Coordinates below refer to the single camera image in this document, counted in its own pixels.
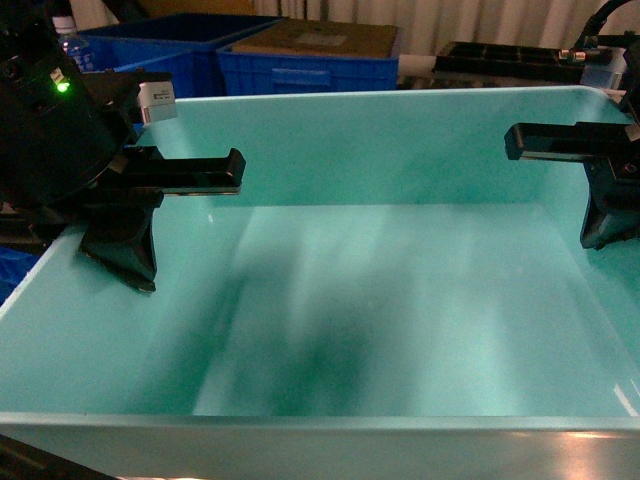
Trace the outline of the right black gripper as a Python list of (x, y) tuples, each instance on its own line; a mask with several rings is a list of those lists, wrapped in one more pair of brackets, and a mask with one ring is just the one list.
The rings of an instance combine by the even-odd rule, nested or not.
[(504, 135), (509, 160), (586, 164), (584, 249), (639, 238), (639, 36), (589, 35), (581, 83), (613, 96), (626, 125), (517, 123)]

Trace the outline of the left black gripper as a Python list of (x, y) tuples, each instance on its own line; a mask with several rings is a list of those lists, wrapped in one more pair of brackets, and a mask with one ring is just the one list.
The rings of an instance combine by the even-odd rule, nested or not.
[[(76, 195), (136, 140), (140, 84), (159, 81), (172, 76), (2, 65), (1, 230), (65, 222)], [(238, 194), (246, 168), (235, 148), (220, 158), (165, 158), (157, 147), (124, 153), (123, 185), (174, 196)], [(154, 292), (153, 212), (141, 206), (95, 210), (80, 250), (130, 287)]]

